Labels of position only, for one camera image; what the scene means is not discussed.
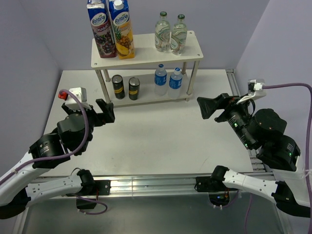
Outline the dark can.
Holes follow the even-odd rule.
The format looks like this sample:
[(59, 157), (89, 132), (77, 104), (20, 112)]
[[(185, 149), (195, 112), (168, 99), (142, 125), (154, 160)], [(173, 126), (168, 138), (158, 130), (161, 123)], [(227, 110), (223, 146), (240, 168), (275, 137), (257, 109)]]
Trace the dark can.
[(140, 81), (137, 77), (129, 79), (129, 98), (137, 100), (139, 95)]
[(123, 78), (121, 75), (114, 75), (112, 77), (113, 90), (117, 99), (125, 98)]

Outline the Pocari Sweat bottle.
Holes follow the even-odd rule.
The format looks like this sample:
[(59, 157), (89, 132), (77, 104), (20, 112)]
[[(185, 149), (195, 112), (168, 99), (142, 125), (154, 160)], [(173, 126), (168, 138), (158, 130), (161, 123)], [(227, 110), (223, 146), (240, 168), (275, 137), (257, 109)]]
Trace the Pocari Sweat bottle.
[(177, 99), (180, 94), (183, 75), (180, 68), (175, 68), (170, 75), (168, 95), (171, 99)]
[(163, 64), (159, 64), (155, 71), (155, 93), (163, 96), (167, 92), (167, 72)]

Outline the chang soda bottle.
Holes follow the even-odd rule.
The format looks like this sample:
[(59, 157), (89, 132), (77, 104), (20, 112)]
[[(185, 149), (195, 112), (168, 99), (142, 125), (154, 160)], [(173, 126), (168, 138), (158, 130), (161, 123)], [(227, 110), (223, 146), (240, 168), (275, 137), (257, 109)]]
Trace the chang soda bottle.
[(155, 47), (160, 52), (165, 52), (170, 46), (171, 26), (167, 20), (167, 12), (161, 11), (155, 26)]
[(175, 55), (181, 55), (184, 52), (187, 38), (187, 26), (184, 20), (185, 15), (179, 14), (171, 32), (170, 49)]

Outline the Chang soda bottle front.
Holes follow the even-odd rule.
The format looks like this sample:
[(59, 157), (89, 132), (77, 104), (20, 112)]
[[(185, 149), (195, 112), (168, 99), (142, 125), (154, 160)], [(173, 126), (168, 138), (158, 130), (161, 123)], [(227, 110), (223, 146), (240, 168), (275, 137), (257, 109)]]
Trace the Chang soda bottle front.
[(155, 47), (160, 52), (165, 52), (170, 46), (171, 26), (167, 20), (167, 12), (161, 11), (155, 26)]

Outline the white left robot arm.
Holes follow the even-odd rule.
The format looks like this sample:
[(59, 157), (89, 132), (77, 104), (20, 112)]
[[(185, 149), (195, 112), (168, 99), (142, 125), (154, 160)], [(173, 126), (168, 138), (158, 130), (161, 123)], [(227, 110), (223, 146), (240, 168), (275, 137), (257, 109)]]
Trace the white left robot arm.
[(62, 105), (67, 117), (30, 146), (24, 157), (0, 179), (0, 217), (9, 219), (40, 201), (60, 195), (93, 195), (97, 185), (89, 170), (79, 169), (61, 179), (34, 184), (42, 174), (70, 160), (55, 159), (75, 150), (85, 135), (83, 115)]

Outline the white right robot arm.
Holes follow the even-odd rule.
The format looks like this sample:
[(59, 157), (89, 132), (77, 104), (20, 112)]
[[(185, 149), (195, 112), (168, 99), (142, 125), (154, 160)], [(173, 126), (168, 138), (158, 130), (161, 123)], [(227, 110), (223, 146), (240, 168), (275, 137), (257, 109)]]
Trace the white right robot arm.
[(227, 93), (216, 98), (198, 97), (197, 102), (203, 119), (222, 111), (215, 122), (229, 123), (243, 146), (254, 153), (261, 171), (272, 178), (266, 180), (217, 165), (211, 175), (196, 177), (195, 189), (209, 193), (245, 190), (267, 199), (286, 214), (310, 218), (304, 159), (296, 142), (284, 134), (287, 122), (270, 108), (249, 113), (248, 106), (255, 105), (253, 100), (241, 102), (239, 96)]

